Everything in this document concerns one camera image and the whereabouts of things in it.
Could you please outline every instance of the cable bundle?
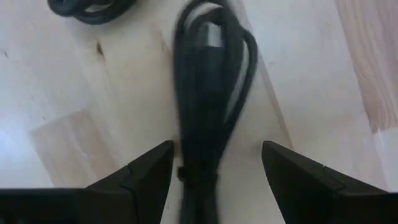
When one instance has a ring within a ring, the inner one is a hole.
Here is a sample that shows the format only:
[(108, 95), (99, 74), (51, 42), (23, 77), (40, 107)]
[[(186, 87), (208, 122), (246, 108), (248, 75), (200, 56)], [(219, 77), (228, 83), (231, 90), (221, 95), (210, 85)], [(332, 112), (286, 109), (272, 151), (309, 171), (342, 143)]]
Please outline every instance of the cable bundle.
[(47, 2), (50, 9), (59, 16), (73, 16), (85, 24), (100, 25), (123, 15), (136, 0), (47, 0)]
[(180, 224), (218, 223), (217, 170), (256, 64), (256, 41), (226, 0), (193, 0), (186, 6), (174, 39), (183, 156), (178, 177), (184, 183)]

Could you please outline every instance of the power cord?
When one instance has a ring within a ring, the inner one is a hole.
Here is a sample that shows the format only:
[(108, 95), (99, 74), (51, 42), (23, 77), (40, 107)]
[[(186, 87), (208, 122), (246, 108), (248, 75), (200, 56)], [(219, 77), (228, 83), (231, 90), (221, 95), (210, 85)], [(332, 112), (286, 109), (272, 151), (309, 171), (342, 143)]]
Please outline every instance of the power cord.
[(227, 0), (187, 4), (174, 39), (174, 85), (183, 156), (178, 177), (184, 183), (180, 224), (218, 223), (218, 166), (246, 101), (256, 64), (256, 41), (240, 25)]
[(80, 22), (100, 25), (123, 15), (136, 0), (47, 0), (50, 9), (59, 16), (73, 16)]

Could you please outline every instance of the light wood surface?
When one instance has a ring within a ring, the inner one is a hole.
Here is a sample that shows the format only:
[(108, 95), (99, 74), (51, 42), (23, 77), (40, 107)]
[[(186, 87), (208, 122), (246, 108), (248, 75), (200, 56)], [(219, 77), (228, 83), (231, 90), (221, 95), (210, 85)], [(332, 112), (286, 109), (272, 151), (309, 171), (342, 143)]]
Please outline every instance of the light wood surface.
[[(178, 141), (170, 49), (185, 2), (142, 0), (90, 27), (45, 1), (1, 1), (0, 187), (84, 187)], [(398, 190), (398, 2), (232, 4), (260, 61), (221, 165), (223, 223), (284, 222), (263, 140)], [(162, 223), (176, 223), (180, 188), (173, 176)]]

